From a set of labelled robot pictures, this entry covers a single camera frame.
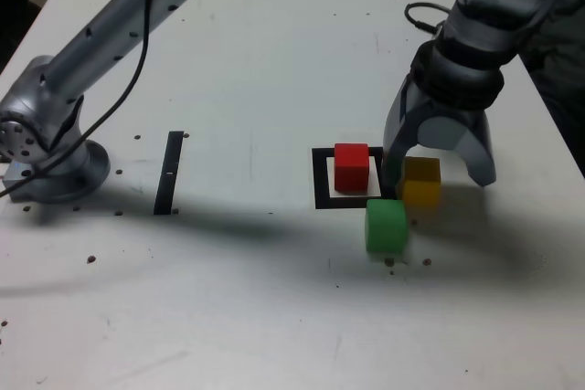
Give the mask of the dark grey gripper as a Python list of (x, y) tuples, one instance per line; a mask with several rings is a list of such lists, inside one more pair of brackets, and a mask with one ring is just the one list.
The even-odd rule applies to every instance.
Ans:
[(469, 177), (486, 187), (496, 180), (488, 120), (484, 110), (457, 109), (434, 100), (406, 77), (389, 111), (384, 136), (382, 185), (396, 189), (402, 163), (415, 145), (452, 151)]

